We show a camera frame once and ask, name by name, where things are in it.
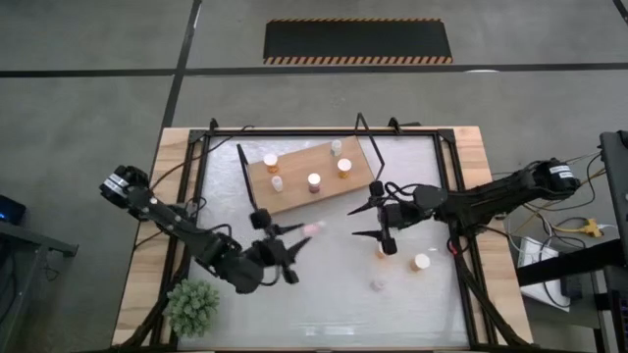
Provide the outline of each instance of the white label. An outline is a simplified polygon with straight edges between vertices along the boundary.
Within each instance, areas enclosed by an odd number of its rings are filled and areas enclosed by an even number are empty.
[[[561,174],[558,175],[560,178],[568,178],[568,177],[573,177],[573,173],[571,172],[562,172]]]
[[[571,169],[568,166],[556,166],[549,168],[549,172],[551,174],[556,174],[558,172],[571,172]]]

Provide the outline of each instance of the yellow cable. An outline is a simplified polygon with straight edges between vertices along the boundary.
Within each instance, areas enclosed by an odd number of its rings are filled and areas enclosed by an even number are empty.
[[[585,232],[585,229],[583,227],[581,228],[577,228],[577,229],[569,229],[569,228],[561,228],[561,227],[555,227],[554,225],[551,225],[551,227],[554,230],[558,230],[558,231],[562,231],[562,232]]]

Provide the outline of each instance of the wooden board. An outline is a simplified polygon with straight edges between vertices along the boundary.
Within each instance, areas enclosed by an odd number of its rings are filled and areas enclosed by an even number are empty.
[[[332,142],[279,156],[279,171],[274,174],[268,172],[263,161],[250,164],[248,173],[257,207],[267,209],[272,215],[368,186],[374,177],[357,137],[340,141],[342,153],[338,157],[331,153]],[[339,177],[337,164],[342,158],[352,164],[347,178]],[[321,176],[321,190],[317,193],[308,189],[307,176],[312,173]],[[273,176],[282,178],[282,192],[275,191]]]
[[[353,127],[308,127],[310,130],[318,129],[347,129]],[[482,134],[477,126],[422,126],[405,127],[404,129],[434,129],[452,128],[458,149],[458,157],[462,167],[465,186],[467,188],[481,185],[492,180],[489,161],[487,160]],[[157,151],[157,159],[153,167],[153,179],[183,161],[187,136],[194,127],[165,128]],[[295,129],[295,127],[257,127],[257,130],[265,129]],[[391,130],[392,127],[371,127],[371,130]],[[222,131],[237,131],[240,127],[221,127]],[[447,173],[451,175],[452,169],[447,164]],[[179,189],[181,173],[176,172],[168,176],[157,187],[158,197],[165,202],[174,202]],[[188,190],[194,188],[194,182],[188,185]],[[503,229],[501,222],[493,221],[492,227]],[[150,235],[154,225],[143,223],[139,227],[137,241]],[[123,293],[122,305],[118,314],[118,320],[112,337],[112,344],[124,342],[132,332],[141,324],[157,299],[161,274],[166,260],[167,249],[166,236],[158,236],[145,244],[144,251],[136,251],[132,256],[130,271],[127,277],[127,285]],[[506,322],[528,342],[532,342],[530,325],[523,306],[523,299],[519,290],[519,282],[508,249],[508,241],[503,236],[492,231],[486,231],[478,236],[478,247],[482,259],[482,269],[491,301],[496,305]],[[480,342],[486,342],[486,333],[482,325],[482,314],[477,302],[474,300],[474,318],[478,323],[478,335]],[[162,343],[167,343],[165,338],[169,333],[164,329]]]

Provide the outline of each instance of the wooden table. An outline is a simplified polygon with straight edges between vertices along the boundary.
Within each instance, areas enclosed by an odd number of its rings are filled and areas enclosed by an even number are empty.
[[[379,128],[388,129],[391,127],[371,127],[371,129]],[[405,127],[404,129],[421,128],[434,129],[435,127]],[[471,188],[491,181],[491,171],[480,129],[477,126],[442,126],[442,128],[452,128],[455,132],[465,186]],[[183,161],[187,138],[191,129],[193,128],[164,129],[153,168],[153,180]],[[223,128],[223,130],[230,129],[239,130],[239,128]],[[191,197],[196,182],[194,178],[197,168],[196,163],[192,165],[186,199]],[[178,169],[165,178],[155,189],[157,197],[166,203],[175,203],[181,174],[182,170]],[[495,221],[493,221],[491,226],[503,229],[502,224]],[[136,242],[154,234],[156,231],[157,228],[152,223],[142,224],[139,227]],[[493,232],[485,232],[478,236],[478,246],[489,297],[514,330],[523,339],[532,342],[532,333],[530,332],[528,318],[523,306],[507,239]],[[159,235],[143,244],[133,253],[112,344],[122,343],[129,338],[156,302],[167,247],[168,237]],[[480,342],[486,342],[486,333],[483,329],[484,324],[480,308],[475,300],[473,304],[474,318]],[[168,330],[165,329],[163,333],[164,342],[167,341],[167,334]]]

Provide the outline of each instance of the green succulent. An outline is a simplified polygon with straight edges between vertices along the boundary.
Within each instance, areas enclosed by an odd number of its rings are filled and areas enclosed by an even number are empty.
[[[167,295],[170,301],[164,314],[179,337],[202,336],[209,330],[219,302],[218,290],[203,280],[184,279]]]

